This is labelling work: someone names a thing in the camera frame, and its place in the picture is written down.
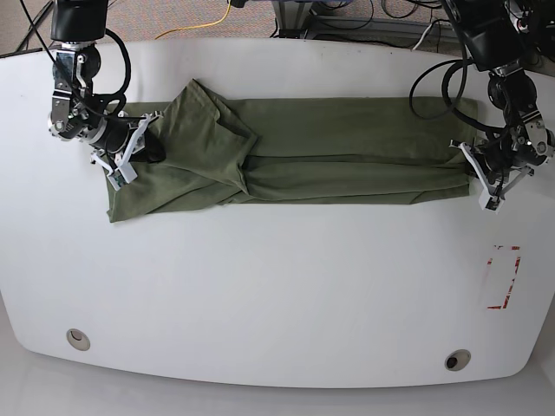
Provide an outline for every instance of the circular hole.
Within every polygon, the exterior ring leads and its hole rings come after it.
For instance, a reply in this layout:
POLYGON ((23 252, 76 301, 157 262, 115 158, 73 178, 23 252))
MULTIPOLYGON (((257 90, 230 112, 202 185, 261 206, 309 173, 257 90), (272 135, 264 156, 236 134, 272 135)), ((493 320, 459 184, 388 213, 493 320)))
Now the circular hole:
POLYGON ((454 357, 449 357, 447 359, 447 368, 451 370, 451 369, 455 368, 458 363, 459 363, 459 360, 457 360, 454 357))
POLYGON ((465 349, 459 349, 450 354, 445 359, 445 368, 449 371, 460 371, 470 362, 470 352, 465 349))
POLYGON ((71 334, 71 336, 73 337, 74 340, 76 341, 82 341, 83 340, 83 335, 77 331, 69 331, 69 333, 71 334))
POLYGON ((79 329, 70 329, 66 333, 69 345, 79 351, 87 351, 90 348, 88 337, 79 329))

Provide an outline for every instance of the yellow cable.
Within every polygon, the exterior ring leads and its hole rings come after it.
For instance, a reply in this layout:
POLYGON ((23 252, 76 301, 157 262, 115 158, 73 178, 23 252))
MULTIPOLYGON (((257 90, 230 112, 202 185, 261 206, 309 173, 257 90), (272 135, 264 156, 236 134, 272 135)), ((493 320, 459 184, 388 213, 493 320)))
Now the yellow cable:
POLYGON ((186 26, 185 28, 177 28, 177 29, 167 30, 167 31, 164 32, 164 33, 160 33, 160 34, 159 34, 158 36, 156 36, 154 39, 160 39, 162 36, 165 36, 165 35, 170 34, 170 33, 172 33, 172 32, 179 32, 179 31, 181 31, 181 30, 202 29, 202 28, 208 28, 208 27, 210 27, 210 26, 215 26, 215 25, 217 25, 218 23, 222 23, 222 22, 225 20, 225 18, 227 17, 227 15, 229 15, 229 12, 230 12, 231 9, 232 9, 232 3, 231 3, 231 1, 228 1, 227 10, 225 11, 224 16, 223 16, 221 19, 219 19, 217 22, 205 23, 205 24, 198 24, 198 25, 196 25, 196 26, 186 26))

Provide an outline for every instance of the fabric fold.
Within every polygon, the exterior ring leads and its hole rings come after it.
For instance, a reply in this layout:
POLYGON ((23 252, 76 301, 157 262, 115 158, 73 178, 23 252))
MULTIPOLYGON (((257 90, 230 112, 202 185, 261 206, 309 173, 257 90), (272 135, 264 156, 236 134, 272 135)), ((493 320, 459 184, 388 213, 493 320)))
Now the fabric fold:
MULTIPOLYGON (((440 112, 443 100, 417 104, 440 112)), ((111 222, 226 204, 415 204, 468 194, 465 160, 450 140, 473 142, 456 117, 414 117, 405 98, 227 100, 195 80, 149 128, 166 149, 138 178, 108 185, 111 222)), ((476 117, 475 101, 459 109, 476 117)))

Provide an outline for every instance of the gray floor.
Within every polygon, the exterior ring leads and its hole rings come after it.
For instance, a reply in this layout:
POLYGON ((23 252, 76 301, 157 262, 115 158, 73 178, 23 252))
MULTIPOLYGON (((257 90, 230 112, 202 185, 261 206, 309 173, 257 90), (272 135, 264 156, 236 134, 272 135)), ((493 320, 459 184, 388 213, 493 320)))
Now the gray floor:
MULTIPOLYGON (((35 16, 47 2, 47 0, 24 1, 32 16, 35 16)), ((398 16, 406 14, 413 7, 405 0, 386 1, 389 12, 398 16)), ((113 4, 108 11, 107 26, 126 42, 152 40, 167 29, 216 21, 223 16, 226 8, 225 0, 204 0, 202 3, 199 0, 110 0, 110 3, 113 4)), ((353 0, 347 7, 333 13, 339 16, 370 17, 372 4, 375 18, 388 18, 382 10, 381 0, 353 0)), ((217 26, 175 32, 166 38, 268 37, 275 28, 274 16, 270 1, 251 0, 243 9, 232 8, 227 19, 217 26)), ((430 22, 434 17, 445 17, 445 15, 442 10, 420 7, 408 20, 430 22)), ((42 37, 48 43, 50 19, 49 16, 40 28, 42 37)), ((13 52, 28 28, 19 0, 0 0, 0 55, 13 52)), ((29 48, 39 46, 39 42, 33 37, 29 48)), ((421 49, 435 52, 435 42, 424 42, 421 49)), ((448 42, 441 44, 439 52, 445 55, 459 53, 458 47, 448 42)), ((540 61, 531 70, 555 75, 555 65, 547 60, 540 61)))

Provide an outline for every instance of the white bracket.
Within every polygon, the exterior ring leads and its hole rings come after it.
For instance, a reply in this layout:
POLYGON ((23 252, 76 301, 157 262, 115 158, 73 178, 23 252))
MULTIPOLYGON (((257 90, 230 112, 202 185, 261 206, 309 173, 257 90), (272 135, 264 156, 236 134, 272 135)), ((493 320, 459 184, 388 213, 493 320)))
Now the white bracket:
POLYGON ((148 125, 153 119, 150 114, 144 114, 143 117, 144 119, 139 122, 139 126, 131 135, 123 153, 119 152, 115 155, 114 162, 117 166, 115 170, 110 164, 101 159, 99 151, 95 150, 90 155, 91 161, 98 163, 108 172, 106 177, 116 191, 119 191, 122 186, 130 184, 137 179, 137 172, 133 169, 129 160, 134 153, 144 148, 144 140, 140 141, 140 139, 143 137, 148 125))
POLYGON ((478 160, 476 160, 471 153, 472 147, 470 147, 467 143, 460 143, 459 149, 462 151, 462 154, 465 155, 465 158, 467 158, 468 163, 472 165, 474 171, 478 175, 478 180, 484 188, 478 200, 482 210, 499 212, 500 207, 505 202, 505 195, 511 191, 524 177, 533 172, 533 169, 530 166, 524 166, 511 183, 501 189, 498 189, 498 186, 490 185, 487 181, 486 175, 484 174, 484 171, 482 171, 478 160))

